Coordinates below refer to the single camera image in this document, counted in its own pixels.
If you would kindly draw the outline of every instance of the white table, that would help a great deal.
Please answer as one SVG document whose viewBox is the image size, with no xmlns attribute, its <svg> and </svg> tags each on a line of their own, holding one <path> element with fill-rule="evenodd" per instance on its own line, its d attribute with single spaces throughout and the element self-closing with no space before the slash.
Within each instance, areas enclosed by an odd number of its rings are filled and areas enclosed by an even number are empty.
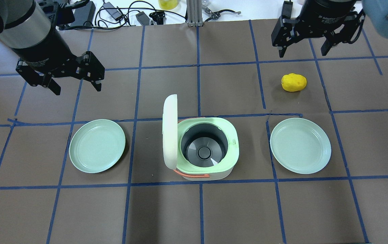
<svg viewBox="0 0 388 244">
<path fill-rule="evenodd" d="M 102 0 L 92 0 L 96 6 L 96 12 L 102 6 Z M 113 6 L 129 7 L 133 0 L 109 0 Z M 159 9 L 158 0 L 147 0 L 150 4 L 155 6 L 156 9 Z M 232 9 L 234 11 L 241 11 L 240 15 L 232 13 L 223 13 L 218 19 L 218 21 L 234 21 L 234 20 L 257 20 L 257 19 L 276 19 L 281 14 L 281 8 L 283 5 L 283 0 L 209 0 L 209 8 L 212 11 L 219 11 L 221 9 Z M 297 0 L 293 0 L 293 11 L 292 17 L 297 17 L 301 11 L 301 5 L 298 4 Z M 150 6 L 146 3 L 134 3 L 132 7 L 148 7 Z M 361 10 L 361 2 L 355 4 L 356 10 Z M 177 7 L 171 11 L 177 12 L 178 14 L 185 16 L 185 11 L 187 9 L 186 0 L 179 0 Z M 150 10 L 140 10 L 144 11 L 147 15 L 151 13 Z M 140 23 L 135 18 L 137 12 L 130 13 L 130 22 L 132 25 L 140 25 Z M 111 16 L 106 11 L 101 11 L 102 18 L 114 22 Z M 206 20 L 210 16 L 203 11 L 203 20 Z M 175 14 L 166 13 L 166 18 L 164 20 L 165 24 L 176 24 L 184 23 L 185 20 Z"/>
</svg>

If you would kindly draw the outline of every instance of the light green plate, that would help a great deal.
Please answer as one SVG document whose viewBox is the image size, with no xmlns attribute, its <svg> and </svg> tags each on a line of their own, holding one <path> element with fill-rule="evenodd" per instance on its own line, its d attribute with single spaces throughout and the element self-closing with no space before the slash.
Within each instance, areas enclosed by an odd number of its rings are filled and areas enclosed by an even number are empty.
<svg viewBox="0 0 388 244">
<path fill-rule="evenodd" d="M 98 119 L 83 125 L 70 142 L 72 164 L 82 172 L 99 173 L 112 167 L 124 151 L 123 129 L 114 121 Z"/>
<path fill-rule="evenodd" d="M 301 118 L 280 122 L 271 133 L 271 151 L 290 171 L 312 174 L 330 160 L 331 144 L 327 134 L 315 123 Z"/>
</svg>

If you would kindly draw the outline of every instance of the orange handle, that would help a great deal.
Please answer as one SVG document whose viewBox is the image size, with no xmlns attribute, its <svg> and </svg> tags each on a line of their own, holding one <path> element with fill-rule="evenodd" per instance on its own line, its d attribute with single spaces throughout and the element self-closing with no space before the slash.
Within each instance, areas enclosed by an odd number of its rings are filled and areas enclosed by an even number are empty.
<svg viewBox="0 0 388 244">
<path fill-rule="evenodd" d="M 185 173 L 182 173 L 180 172 L 179 170 L 177 169 L 174 169 L 173 170 L 174 172 L 176 172 L 179 176 L 183 176 L 183 177 L 187 177 L 187 178 L 209 178 L 209 174 L 204 174 L 204 175 L 188 175 L 188 174 L 185 174 Z"/>
</svg>

